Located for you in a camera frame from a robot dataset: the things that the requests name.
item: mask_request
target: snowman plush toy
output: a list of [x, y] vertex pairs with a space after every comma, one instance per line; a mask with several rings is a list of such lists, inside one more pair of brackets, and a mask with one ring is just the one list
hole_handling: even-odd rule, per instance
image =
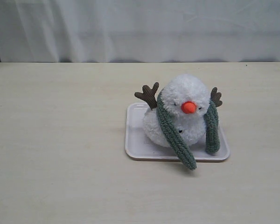
[[222, 105], [222, 94], [216, 87], [209, 92], [200, 79], [190, 74], [171, 80], [156, 100], [158, 88], [157, 82], [152, 89], [144, 85], [143, 93], [135, 93], [149, 105], [143, 119], [144, 132], [154, 144], [171, 147], [180, 161], [194, 170], [197, 166], [190, 146], [206, 136], [208, 154], [220, 149], [217, 107]]

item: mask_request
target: white fluffy body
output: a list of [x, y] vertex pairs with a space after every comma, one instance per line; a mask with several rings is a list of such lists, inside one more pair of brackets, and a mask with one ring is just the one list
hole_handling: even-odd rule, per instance
[[[200, 79], [189, 74], [182, 74], [174, 78], [162, 90], [162, 101], [166, 110], [174, 115], [174, 124], [180, 130], [181, 137], [187, 145], [193, 145], [203, 137], [206, 131], [204, 114], [210, 103], [210, 93]], [[196, 111], [185, 114], [181, 106], [191, 101], [196, 105]], [[152, 142], [163, 147], [170, 147], [158, 123], [156, 108], [150, 108], [143, 119], [145, 134]]]

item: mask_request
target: white backdrop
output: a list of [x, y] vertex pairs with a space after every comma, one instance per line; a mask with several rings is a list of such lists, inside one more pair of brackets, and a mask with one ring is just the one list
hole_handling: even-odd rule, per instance
[[280, 0], [0, 0], [0, 60], [280, 61]]

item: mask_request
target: white tray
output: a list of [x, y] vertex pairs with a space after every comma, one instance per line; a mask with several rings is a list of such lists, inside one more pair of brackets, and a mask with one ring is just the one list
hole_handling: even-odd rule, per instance
[[[142, 119], [148, 108], [146, 103], [134, 103], [127, 109], [126, 115], [126, 153], [140, 161], [179, 161], [173, 149], [154, 144], [145, 134]], [[190, 150], [196, 161], [221, 162], [230, 155], [224, 132], [219, 124], [220, 149], [215, 155], [205, 152], [205, 136]]]

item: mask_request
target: orange nose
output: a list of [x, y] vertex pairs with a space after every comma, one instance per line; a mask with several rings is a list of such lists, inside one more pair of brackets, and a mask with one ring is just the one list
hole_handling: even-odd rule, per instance
[[184, 113], [195, 113], [196, 105], [191, 101], [185, 102], [182, 104], [182, 111]]

